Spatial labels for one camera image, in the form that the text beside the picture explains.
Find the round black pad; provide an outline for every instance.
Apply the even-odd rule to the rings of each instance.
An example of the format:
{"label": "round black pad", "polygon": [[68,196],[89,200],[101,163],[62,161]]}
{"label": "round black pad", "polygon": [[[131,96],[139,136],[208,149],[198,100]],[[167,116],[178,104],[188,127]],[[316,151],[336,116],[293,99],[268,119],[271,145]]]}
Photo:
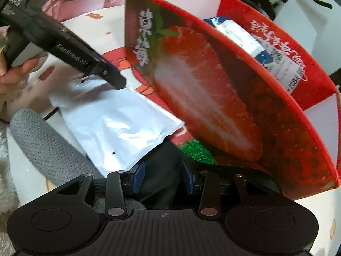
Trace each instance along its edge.
{"label": "round black pad", "polygon": [[255,215],[256,224],[271,232],[281,232],[291,228],[295,220],[293,216],[282,210],[263,210]]}
{"label": "round black pad", "polygon": [[310,249],[318,222],[308,209],[291,203],[237,205],[226,216],[226,229],[242,248],[257,254],[297,254]]}
{"label": "round black pad", "polygon": [[34,228],[41,231],[57,231],[66,227],[71,221],[71,215],[60,209],[47,209],[37,212],[31,220]]}
{"label": "round black pad", "polygon": [[29,205],[8,219],[7,232],[16,250],[56,255],[77,250],[98,232],[98,213],[85,203],[76,206]]}

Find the strawberry box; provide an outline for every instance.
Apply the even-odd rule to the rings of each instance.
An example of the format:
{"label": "strawberry box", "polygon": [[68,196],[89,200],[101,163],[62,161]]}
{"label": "strawberry box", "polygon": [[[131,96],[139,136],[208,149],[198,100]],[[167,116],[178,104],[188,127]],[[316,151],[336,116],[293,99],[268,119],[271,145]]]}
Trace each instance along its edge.
{"label": "strawberry box", "polygon": [[[216,16],[298,75],[284,83],[203,21]],[[261,166],[291,199],[340,185],[337,89],[275,23],[240,0],[126,0],[125,19],[127,59],[218,164]]]}

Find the white chinese characters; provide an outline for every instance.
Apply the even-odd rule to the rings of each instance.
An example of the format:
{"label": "white chinese characters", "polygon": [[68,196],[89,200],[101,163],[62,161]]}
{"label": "white chinese characters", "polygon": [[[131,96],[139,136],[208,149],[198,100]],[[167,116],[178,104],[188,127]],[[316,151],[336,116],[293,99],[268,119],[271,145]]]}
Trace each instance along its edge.
{"label": "white chinese characters", "polygon": [[151,19],[153,18],[153,13],[147,8],[146,11],[142,10],[139,16],[141,35],[136,40],[136,46],[134,47],[133,53],[136,55],[136,59],[139,61],[140,66],[144,66],[149,63],[147,49],[150,48],[149,42],[147,40],[147,35],[151,35],[151,28],[153,23]]}
{"label": "white chinese characters", "polygon": [[256,20],[252,20],[250,22],[250,25],[251,25],[251,28],[250,28],[251,30],[263,33],[265,38],[263,37],[260,37],[260,38],[269,42],[273,47],[281,50],[288,57],[290,57],[294,62],[296,62],[301,68],[304,69],[304,67],[306,67],[306,65],[304,64],[298,52],[289,47],[289,42],[281,41],[280,38],[276,37],[274,31],[268,30],[269,26],[267,24],[262,22],[262,25],[260,25]]}

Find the white foil pouch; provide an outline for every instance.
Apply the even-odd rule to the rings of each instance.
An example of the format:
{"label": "white foil pouch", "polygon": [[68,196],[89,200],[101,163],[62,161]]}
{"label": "white foil pouch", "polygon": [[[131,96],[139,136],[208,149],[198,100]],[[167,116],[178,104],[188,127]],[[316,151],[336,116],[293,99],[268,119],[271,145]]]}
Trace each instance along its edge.
{"label": "white foil pouch", "polygon": [[135,90],[113,89],[98,76],[71,81],[49,98],[105,177],[130,170],[184,124]]}

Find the green artificial grass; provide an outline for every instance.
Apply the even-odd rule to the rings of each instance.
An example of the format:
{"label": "green artificial grass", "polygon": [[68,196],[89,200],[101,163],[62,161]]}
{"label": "green artificial grass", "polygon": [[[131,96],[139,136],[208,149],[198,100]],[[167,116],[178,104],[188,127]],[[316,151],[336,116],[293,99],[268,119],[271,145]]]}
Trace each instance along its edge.
{"label": "green artificial grass", "polygon": [[193,160],[207,164],[218,164],[211,153],[198,141],[186,141],[179,147],[182,152]]}

